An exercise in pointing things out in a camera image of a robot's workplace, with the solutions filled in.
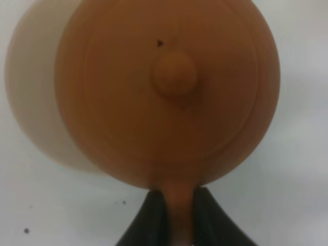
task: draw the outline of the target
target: white background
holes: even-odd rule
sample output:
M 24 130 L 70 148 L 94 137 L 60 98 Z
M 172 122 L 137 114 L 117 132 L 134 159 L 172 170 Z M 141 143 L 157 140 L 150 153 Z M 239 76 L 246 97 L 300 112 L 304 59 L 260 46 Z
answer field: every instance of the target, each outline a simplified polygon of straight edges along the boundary
M 79 1 L 0 0 L 1 246 L 112 246 L 146 194 L 92 168 L 57 117 L 55 48 Z M 210 188 L 260 246 L 327 246 L 328 1 L 254 2 L 277 42 L 280 100 L 260 146 Z

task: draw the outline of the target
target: small dark speck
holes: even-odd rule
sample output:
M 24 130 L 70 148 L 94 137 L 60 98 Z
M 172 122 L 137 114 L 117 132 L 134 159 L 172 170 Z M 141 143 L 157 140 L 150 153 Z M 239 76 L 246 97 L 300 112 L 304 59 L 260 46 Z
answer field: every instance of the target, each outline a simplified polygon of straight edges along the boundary
M 157 40 L 157 46 L 158 47 L 161 47 L 161 46 L 163 46 L 164 45 L 164 42 L 162 41 L 162 40 Z

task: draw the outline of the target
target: orange round object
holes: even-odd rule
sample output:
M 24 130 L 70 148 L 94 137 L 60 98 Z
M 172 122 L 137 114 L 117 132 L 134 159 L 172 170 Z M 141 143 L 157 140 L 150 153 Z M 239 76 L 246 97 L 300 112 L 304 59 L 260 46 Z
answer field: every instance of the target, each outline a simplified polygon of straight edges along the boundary
M 161 189 L 169 207 L 256 148 L 279 80 L 271 32 L 248 0 L 85 1 L 56 63 L 77 144 L 109 174 Z

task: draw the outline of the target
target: black holder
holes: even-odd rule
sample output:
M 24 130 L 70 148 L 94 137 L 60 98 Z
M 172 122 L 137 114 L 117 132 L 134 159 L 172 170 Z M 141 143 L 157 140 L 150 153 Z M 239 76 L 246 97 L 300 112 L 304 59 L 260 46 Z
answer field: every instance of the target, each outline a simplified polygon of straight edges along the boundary
M 194 246 L 256 246 L 231 221 L 207 188 L 197 188 L 193 201 Z M 164 197 L 150 191 L 136 218 L 116 246 L 168 246 Z

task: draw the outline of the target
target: round knob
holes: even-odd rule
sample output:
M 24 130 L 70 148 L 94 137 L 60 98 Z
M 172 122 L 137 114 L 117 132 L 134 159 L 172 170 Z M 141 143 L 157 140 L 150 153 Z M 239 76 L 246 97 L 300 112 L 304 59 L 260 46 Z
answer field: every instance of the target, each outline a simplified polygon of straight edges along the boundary
M 197 69 L 186 54 L 171 51 L 155 63 L 152 82 L 165 96 L 184 95 L 195 88 Z

